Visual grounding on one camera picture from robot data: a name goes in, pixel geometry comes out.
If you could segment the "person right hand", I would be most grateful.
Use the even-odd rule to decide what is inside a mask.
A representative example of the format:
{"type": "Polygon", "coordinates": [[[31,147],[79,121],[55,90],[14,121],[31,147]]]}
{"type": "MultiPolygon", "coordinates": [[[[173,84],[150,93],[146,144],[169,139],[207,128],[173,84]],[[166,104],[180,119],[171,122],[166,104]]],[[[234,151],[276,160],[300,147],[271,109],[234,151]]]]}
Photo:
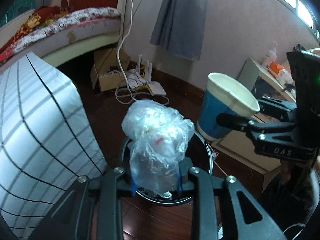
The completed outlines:
{"type": "Polygon", "coordinates": [[[289,210],[307,222],[319,204],[319,156],[306,164],[280,162],[281,186],[289,199],[289,210]]]}

